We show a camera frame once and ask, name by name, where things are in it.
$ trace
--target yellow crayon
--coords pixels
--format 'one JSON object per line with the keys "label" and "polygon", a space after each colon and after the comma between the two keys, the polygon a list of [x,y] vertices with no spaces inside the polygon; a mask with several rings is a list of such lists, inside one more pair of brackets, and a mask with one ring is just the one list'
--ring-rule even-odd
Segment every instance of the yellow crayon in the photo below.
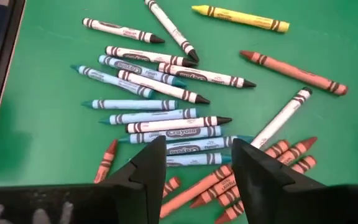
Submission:
{"label": "yellow crayon", "polygon": [[284,21],[278,21],[275,19],[254,16],[242,12],[221,9],[213,6],[192,6],[191,8],[194,11],[197,11],[205,16],[211,16],[211,17],[225,19],[233,22],[239,22],[242,24],[257,26],[263,29],[274,30],[277,32],[286,32],[290,27],[290,24]]}

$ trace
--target green surface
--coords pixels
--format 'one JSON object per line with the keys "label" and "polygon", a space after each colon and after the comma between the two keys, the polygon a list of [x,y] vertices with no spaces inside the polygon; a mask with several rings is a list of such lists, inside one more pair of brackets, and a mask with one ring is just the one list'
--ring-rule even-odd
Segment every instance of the green surface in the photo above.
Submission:
{"label": "green surface", "polygon": [[[318,165],[308,175],[332,185],[358,183],[358,1],[257,1],[257,0],[159,0],[171,20],[195,46],[198,68],[244,77],[254,90],[239,90],[213,83],[185,80],[188,89],[211,100],[196,105],[200,115],[232,117],[228,134],[257,134],[305,84],[259,67],[238,51],[254,50],[322,74],[349,86],[337,97],[313,87],[313,96],[269,144],[278,139],[296,143],[317,136],[310,154]],[[192,5],[210,4],[227,9],[281,19],[291,23],[286,34],[202,16]],[[153,32],[166,40],[152,45],[89,30],[84,17]],[[143,1],[128,0],[28,0],[16,54],[0,110],[0,186],[91,183],[114,138],[123,126],[98,120],[111,113],[80,105],[92,99],[141,99],[140,96],[90,80],[69,65],[84,64],[105,72],[115,70],[97,62],[107,45],[181,55]],[[140,63],[150,68],[156,64]],[[172,99],[157,94],[157,99]],[[180,101],[180,108],[192,107]],[[121,144],[113,170],[120,168],[144,145]],[[186,189],[217,167],[174,167]],[[207,206],[188,204],[161,223],[212,223],[223,209],[216,201]],[[234,223],[243,223],[245,216]]]}

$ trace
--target pile of crayons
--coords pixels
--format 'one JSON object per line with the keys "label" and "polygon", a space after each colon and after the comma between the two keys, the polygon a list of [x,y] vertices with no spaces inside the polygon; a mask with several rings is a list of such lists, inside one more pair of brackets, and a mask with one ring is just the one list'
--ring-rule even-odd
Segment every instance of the pile of crayons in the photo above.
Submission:
{"label": "pile of crayons", "polygon": [[[151,13],[160,21],[189,58],[124,47],[107,46],[105,48],[105,55],[100,55],[98,62],[111,68],[116,68],[115,76],[84,65],[72,65],[71,67],[82,75],[100,82],[119,86],[124,90],[143,96],[146,99],[152,99],[157,91],[190,103],[210,104],[210,101],[200,94],[186,90],[186,83],[179,77],[234,86],[236,88],[256,87],[255,83],[241,77],[193,68],[198,65],[200,60],[195,48],[154,0],[145,0],[144,2]],[[290,26],[290,24],[285,21],[254,16],[213,6],[192,6],[191,8],[205,16],[248,24],[277,32],[285,33]],[[121,27],[90,18],[83,19],[83,25],[91,29],[101,30],[146,43],[161,44],[165,42],[150,32]],[[317,86],[336,95],[345,95],[348,91],[348,87],[343,84],[311,72],[306,72],[293,65],[262,55],[258,52],[241,50],[240,54],[251,62],[289,77],[296,78],[307,84]],[[158,65],[156,69],[153,70],[118,58],[143,60],[158,63]],[[287,120],[290,119],[301,105],[308,100],[312,93],[312,90],[308,87],[301,89],[255,138],[240,135],[223,136],[223,129],[220,125],[230,122],[232,120],[231,118],[219,116],[199,117],[196,108],[178,109],[178,102],[176,100],[86,101],[83,105],[93,109],[148,110],[142,113],[114,114],[100,120],[101,123],[108,125],[125,124],[125,130],[129,135],[124,138],[115,139],[111,143],[100,163],[94,182],[98,183],[107,176],[115,156],[118,142],[128,142],[131,144],[151,142],[157,136],[165,136],[167,141],[186,140],[184,142],[167,144],[167,166],[224,165],[163,204],[160,218],[165,218],[174,210],[194,198],[195,201],[190,205],[192,208],[199,207],[216,198],[223,207],[229,206],[225,209],[223,215],[216,220],[216,223],[220,224],[233,220],[244,213],[244,205],[240,200],[236,180],[229,164],[231,162],[231,156],[222,153],[188,153],[230,147],[235,138],[250,142],[254,147],[260,149]],[[312,156],[300,158],[316,140],[317,137],[305,139],[293,147],[290,147],[290,143],[287,140],[281,140],[268,148],[265,153],[303,174],[316,165],[316,160]],[[179,186],[180,179],[178,177],[172,177],[165,183],[163,197],[167,196]]]}

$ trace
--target black machine part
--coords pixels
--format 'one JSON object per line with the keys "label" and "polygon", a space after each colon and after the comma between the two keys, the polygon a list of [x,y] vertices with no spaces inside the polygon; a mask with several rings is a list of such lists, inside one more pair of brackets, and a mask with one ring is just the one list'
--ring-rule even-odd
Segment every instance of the black machine part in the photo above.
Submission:
{"label": "black machine part", "polygon": [[160,136],[100,184],[1,187],[0,224],[157,224],[165,153]]}
{"label": "black machine part", "polygon": [[232,161],[249,224],[358,224],[358,185],[327,187],[240,139]]}

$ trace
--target crayon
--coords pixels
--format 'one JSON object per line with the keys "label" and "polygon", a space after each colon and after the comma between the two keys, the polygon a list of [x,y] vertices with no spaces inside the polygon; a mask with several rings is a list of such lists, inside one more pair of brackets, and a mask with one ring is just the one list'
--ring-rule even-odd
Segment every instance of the crayon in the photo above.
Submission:
{"label": "crayon", "polygon": [[192,6],[191,8],[204,16],[211,16],[227,21],[248,24],[277,32],[286,32],[290,27],[290,24],[285,21],[278,21],[275,19],[269,19],[213,6]]}
{"label": "crayon", "polygon": [[210,186],[218,183],[220,180],[223,180],[230,174],[232,174],[232,169],[229,165],[221,166],[212,174],[204,177],[189,189],[183,191],[182,193],[171,199],[169,202],[163,204],[161,206],[160,218],[166,217],[174,210],[189,202],[191,199],[195,198],[197,195],[208,189]]}
{"label": "crayon", "polygon": [[82,102],[83,106],[92,109],[119,110],[175,110],[176,100],[90,100]]}
{"label": "crayon", "polygon": [[302,154],[309,150],[316,141],[317,137],[300,141],[295,146],[291,147],[291,149],[287,152],[284,152],[284,154],[282,154],[277,160],[285,165],[289,165],[292,161],[299,158]]}
{"label": "crayon", "polygon": [[117,143],[118,141],[115,139],[107,149],[107,151],[104,153],[103,160],[100,163],[98,172],[96,173],[96,177],[94,178],[94,183],[100,183],[102,180],[104,180],[109,173],[111,163],[114,160],[114,157],[116,155],[117,151]]}
{"label": "crayon", "polygon": [[145,0],[144,3],[149,7],[150,11],[161,22],[169,34],[171,34],[183,51],[198,62],[199,58],[194,47],[187,41],[185,36],[183,36],[160,6],[154,0]]}
{"label": "crayon", "polygon": [[222,149],[224,147],[231,147],[235,138],[239,138],[247,142],[251,142],[253,140],[253,137],[250,136],[228,136],[193,140],[187,142],[176,142],[167,144],[167,155],[185,154],[190,152],[199,152],[212,149]]}
{"label": "crayon", "polygon": [[290,148],[290,143],[287,140],[283,139],[283,140],[279,140],[279,142],[274,144],[272,147],[268,148],[265,151],[265,153],[273,158],[277,158],[285,151],[289,150],[289,148]]}
{"label": "crayon", "polygon": [[166,141],[176,141],[182,139],[197,139],[221,136],[223,134],[222,127],[211,126],[202,128],[187,128],[168,131],[154,131],[149,133],[135,133],[128,137],[119,139],[119,142],[129,142],[132,144],[152,142],[158,136],[165,136]]}
{"label": "crayon", "polygon": [[178,65],[159,63],[158,71],[178,75],[181,77],[192,78],[221,85],[234,86],[237,88],[255,87],[256,85],[240,77],[233,77],[215,72],[207,72],[194,68],[186,68]]}
{"label": "crayon", "polygon": [[153,80],[166,83],[169,85],[186,87],[186,83],[183,83],[177,77],[174,77],[172,75],[167,75],[162,72],[158,72],[146,67],[135,65],[133,63],[129,63],[106,55],[99,56],[99,63],[103,65],[109,65],[110,67],[113,68],[126,70],[128,72],[135,73],[136,75],[142,75],[144,77],[151,78]]}
{"label": "crayon", "polygon": [[268,125],[255,137],[252,145],[256,148],[262,147],[291,116],[299,109],[299,107],[311,96],[312,91],[308,87],[301,89],[284,108],[269,122]]}
{"label": "crayon", "polygon": [[190,208],[196,208],[200,205],[205,205],[206,203],[212,201],[214,198],[223,194],[225,191],[232,188],[233,186],[236,186],[236,178],[234,177],[234,174],[231,174],[224,180],[213,185],[208,190],[204,191],[198,197],[196,197],[196,200],[190,205]]}
{"label": "crayon", "polygon": [[160,111],[153,113],[130,113],[111,115],[99,122],[104,124],[128,124],[143,121],[164,121],[169,119],[188,119],[196,118],[196,108],[180,109],[173,111]]}
{"label": "crayon", "polygon": [[289,77],[296,78],[297,80],[301,80],[310,85],[314,85],[324,90],[330,91],[331,93],[337,94],[339,96],[343,96],[347,93],[348,87],[343,84],[334,82],[314,73],[296,68],[295,66],[287,64],[285,62],[281,62],[272,57],[262,55],[258,52],[250,52],[247,50],[241,50],[240,53],[252,62],[255,62],[259,65],[263,65],[284,75],[288,75]]}
{"label": "crayon", "polygon": [[127,91],[130,91],[131,93],[135,93],[136,95],[140,95],[146,98],[153,97],[154,90],[151,90],[150,88],[146,88],[135,83],[121,80],[112,75],[99,72],[95,69],[83,65],[72,65],[71,68],[76,70],[79,74],[86,75],[87,77],[90,77],[100,82],[119,86]]}
{"label": "crayon", "polygon": [[313,156],[306,156],[305,158],[292,165],[291,168],[301,174],[310,170],[317,164],[316,159]]}
{"label": "crayon", "polygon": [[164,184],[164,191],[162,192],[162,197],[165,198],[173,190],[177,189],[180,186],[180,179],[178,177],[172,177]]}
{"label": "crayon", "polygon": [[184,57],[160,54],[157,52],[146,52],[143,50],[125,49],[122,47],[107,46],[106,54],[115,57],[131,58],[143,60],[145,62],[169,63],[171,65],[195,66],[196,62],[188,60]]}
{"label": "crayon", "polygon": [[204,153],[194,155],[167,156],[167,167],[218,165],[231,162],[230,155],[219,153]]}
{"label": "crayon", "polygon": [[160,37],[157,37],[150,32],[144,32],[128,27],[122,27],[119,25],[110,24],[108,22],[97,21],[95,19],[85,18],[82,20],[82,24],[92,29],[108,32],[110,34],[120,35],[123,37],[129,37],[147,43],[159,44],[165,42],[165,40],[161,39]]}
{"label": "crayon", "polygon": [[127,124],[125,130],[127,133],[145,133],[151,131],[165,131],[184,128],[200,128],[207,126],[216,126],[226,124],[232,121],[231,118],[219,116],[208,116],[193,119],[175,119],[170,121],[151,121]]}
{"label": "crayon", "polygon": [[225,222],[229,222],[231,220],[234,220],[238,216],[244,213],[244,205],[242,204],[242,201],[238,201],[233,206],[227,208],[223,215],[221,215],[217,220],[215,220],[214,224],[222,224]]}
{"label": "crayon", "polygon": [[171,86],[140,75],[136,75],[135,73],[120,70],[118,71],[117,75],[119,78],[123,80],[127,80],[129,82],[136,83],[141,86],[147,86],[153,90],[159,91],[160,93],[164,93],[166,95],[170,95],[179,98],[181,100],[189,101],[190,103],[209,104],[209,100],[207,100],[206,98],[202,97],[197,93],[193,93],[179,87]]}
{"label": "crayon", "polygon": [[[297,162],[295,165],[291,166],[291,168],[301,174],[304,174],[306,171],[310,170],[315,165],[316,165],[316,160],[314,159],[314,157],[307,156],[304,159]],[[232,189],[228,190],[225,194],[219,196],[218,200],[222,206],[226,206],[239,198],[240,198],[239,189],[237,186],[235,186]],[[234,206],[226,209],[224,214],[215,221],[215,224],[222,224],[234,220],[242,213],[244,213],[244,207],[242,201],[240,200]]]}

